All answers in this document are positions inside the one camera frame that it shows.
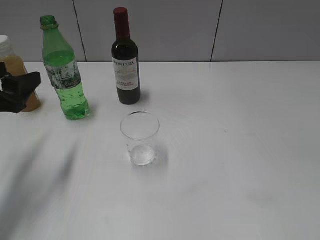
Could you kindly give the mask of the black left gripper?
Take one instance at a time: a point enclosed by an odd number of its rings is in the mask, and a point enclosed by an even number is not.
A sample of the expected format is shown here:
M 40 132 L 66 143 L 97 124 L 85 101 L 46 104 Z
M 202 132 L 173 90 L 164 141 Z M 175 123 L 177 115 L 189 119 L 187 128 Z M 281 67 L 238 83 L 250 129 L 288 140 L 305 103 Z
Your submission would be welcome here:
M 7 73 L 5 63 L 0 63 L 0 111 L 20 113 L 27 107 L 31 94 L 41 84 L 41 74 L 31 72 L 22 76 Z

